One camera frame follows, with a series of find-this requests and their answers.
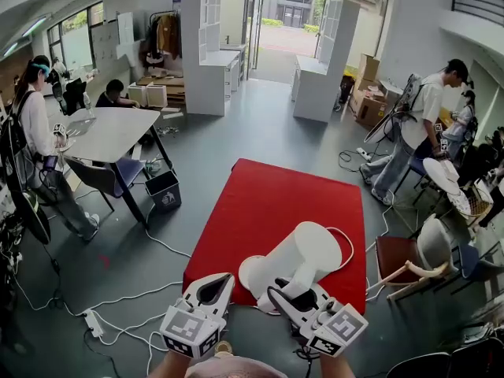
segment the shoe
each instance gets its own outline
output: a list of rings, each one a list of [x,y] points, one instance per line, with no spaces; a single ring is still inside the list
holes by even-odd
[[[361,176],[362,176],[362,179],[364,180],[364,183],[366,185],[371,185],[372,184],[372,181],[371,181],[371,178],[368,178],[366,175],[364,175],[364,172],[362,171],[362,167],[364,166],[365,164],[362,164],[360,167],[359,167],[359,172],[361,173]]]
[[[84,212],[84,215],[86,216],[86,218],[96,226],[96,229],[94,230],[93,234],[91,235],[91,237],[85,239],[84,241],[86,242],[90,242],[94,237],[95,235],[98,233],[98,230],[100,229],[100,216],[98,214],[92,214],[92,215],[89,215],[88,212]]]
[[[386,206],[392,206],[392,201],[387,196],[385,196],[384,198],[382,198],[380,195],[378,195],[376,193],[376,191],[375,191],[374,188],[371,190],[371,195],[373,195],[375,198],[377,198],[378,200],[380,200],[384,205],[386,205]]]

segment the trash bin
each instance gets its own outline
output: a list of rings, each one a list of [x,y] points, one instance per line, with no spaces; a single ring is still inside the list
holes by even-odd
[[[173,171],[165,172],[146,181],[145,188],[160,213],[167,213],[182,204],[179,180]]]

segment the red mat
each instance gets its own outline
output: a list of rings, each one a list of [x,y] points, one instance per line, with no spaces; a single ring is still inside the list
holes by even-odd
[[[232,302],[256,305],[241,285],[238,269],[252,255],[266,255],[302,221],[337,227],[354,244],[348,265],[321,280],[339,302],[365,312],[365,234],[359,187],[260,162],[239,159],[183,274],[183,289],[197,279],[231,272]],[[350,245],[334,232],[343,252]]]

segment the railing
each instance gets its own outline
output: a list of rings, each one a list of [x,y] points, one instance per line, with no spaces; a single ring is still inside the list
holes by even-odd
[[[452,0],[451,11],[470,14],[504,26],[504,0]]]

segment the power strip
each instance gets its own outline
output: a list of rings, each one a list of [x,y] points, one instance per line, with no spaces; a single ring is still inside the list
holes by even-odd
[[[362,158],[364,158],[367,162],[371,161],[371,156],[364,151],[363,148],[357,148],[357,152],[361,155]]]
[[[98,322],[97,317],[95,316],[95,313],[91,311],[90,309],[86,309],[84,312],[84,319],[86,320],[87,326],[91,330],[91,333],[93,337],[102,337],[103,336],[103,329],[100,326],[100,323]]]

